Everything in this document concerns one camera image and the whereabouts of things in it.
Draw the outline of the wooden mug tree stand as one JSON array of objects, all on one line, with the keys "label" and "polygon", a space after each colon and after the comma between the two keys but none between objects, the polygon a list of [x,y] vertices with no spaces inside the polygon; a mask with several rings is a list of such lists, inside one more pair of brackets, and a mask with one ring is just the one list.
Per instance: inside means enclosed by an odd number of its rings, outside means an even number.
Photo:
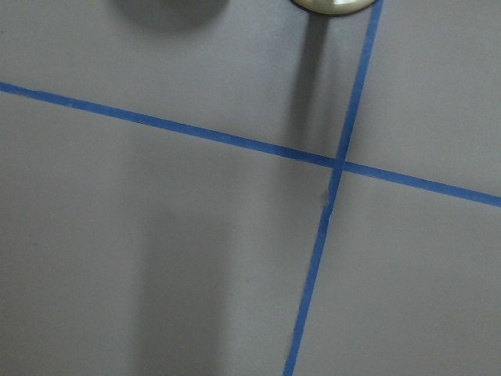
[{"label": "wooden mug tree stand", "polygon": [[370,7],[375,0],[293,0],[295,5],[325,16],[344,16]]}]

